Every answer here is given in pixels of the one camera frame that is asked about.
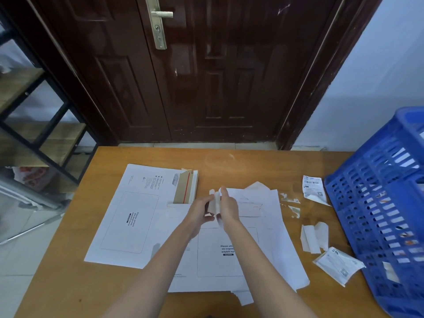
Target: forearm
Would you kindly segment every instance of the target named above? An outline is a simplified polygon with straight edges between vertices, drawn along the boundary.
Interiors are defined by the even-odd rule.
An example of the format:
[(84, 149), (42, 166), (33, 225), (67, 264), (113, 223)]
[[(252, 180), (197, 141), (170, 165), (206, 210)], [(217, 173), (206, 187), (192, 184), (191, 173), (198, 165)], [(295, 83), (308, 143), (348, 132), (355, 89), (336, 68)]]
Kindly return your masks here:
[(183, 221), (103, 318), (157, 317), (189, 240)]
[(232, 223), (227, 231), (252, 297), (263, 317), (315, 317), (268, 261), (240, 221)]

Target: wall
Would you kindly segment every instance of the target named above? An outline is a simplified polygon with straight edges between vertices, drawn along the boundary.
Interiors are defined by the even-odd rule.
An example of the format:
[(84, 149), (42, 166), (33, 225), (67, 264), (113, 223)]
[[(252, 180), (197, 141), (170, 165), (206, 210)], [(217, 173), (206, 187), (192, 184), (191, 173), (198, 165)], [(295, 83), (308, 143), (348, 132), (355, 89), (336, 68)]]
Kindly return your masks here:
[[(0, 47), (0, 62), (11, 68), (34, 66), (13, 40)], [(62, 104), (63, 101), (56, 92), (47, 81), (44, 81), (11, 113), (7, 120), (10, 118), (23, 121), (49, 121)], [(61, 121), (78, 122), (70, 111), (63, 116)], [(86, 133), (80, 141), (80, 146), (93, 147), (95, 141)]]
[(424, 106), (424, 0), (383, 0), (294, 146), (353, 151)]

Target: barcode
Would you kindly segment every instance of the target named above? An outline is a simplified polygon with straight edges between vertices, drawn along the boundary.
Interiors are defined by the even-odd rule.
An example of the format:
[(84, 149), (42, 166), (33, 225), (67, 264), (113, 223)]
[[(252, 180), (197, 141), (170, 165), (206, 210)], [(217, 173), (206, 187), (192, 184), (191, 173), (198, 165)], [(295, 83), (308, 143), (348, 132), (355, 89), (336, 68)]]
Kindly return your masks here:
[(177, 186), (178, 183), (178, 178), (180, 177), (180, 175), (178, 173), (175, 173), (174, 175), (174, 179), (172, 180), (172, 185), (173, 186)]

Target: blue plastic crate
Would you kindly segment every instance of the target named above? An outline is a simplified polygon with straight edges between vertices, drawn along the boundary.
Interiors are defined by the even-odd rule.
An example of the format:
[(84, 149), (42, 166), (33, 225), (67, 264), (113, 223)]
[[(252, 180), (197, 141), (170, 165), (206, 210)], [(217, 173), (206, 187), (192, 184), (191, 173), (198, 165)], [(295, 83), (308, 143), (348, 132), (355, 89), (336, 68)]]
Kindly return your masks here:
[(324, 185), (379, 305), (424, 317), (424, 107), (399, 109)]

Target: wooden table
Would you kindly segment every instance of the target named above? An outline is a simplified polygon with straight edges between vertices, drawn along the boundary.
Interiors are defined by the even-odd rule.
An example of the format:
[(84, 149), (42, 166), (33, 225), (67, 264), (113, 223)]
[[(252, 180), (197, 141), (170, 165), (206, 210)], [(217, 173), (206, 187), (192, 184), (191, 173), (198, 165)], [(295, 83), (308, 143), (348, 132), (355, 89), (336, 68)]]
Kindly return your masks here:
[[(124, 291), (138, 269), (84, 262), (128, 163), (199, 170), (197, 196), (221, 185), (245, 188), (260, 181), (271, 189), (299, 198), (300, 219), (282, 205), (282, 216), (311, 281), (300, 296), (319, 317), (386, 317), (365, 282), (356, 273), (346, 288), (312, 263), (302, 251), (301, 224), (329, 225), (329, 244), (348, 254), (346, 236), (333, 208), (304, 199), (302, 176), (324, 177), (350, 153), (100, 147), (57, 229), (15, 318), (99, 317)], [(258, 317), (254, 304), (244, 307), (230, 292), (168, 294), (160, 317)]]

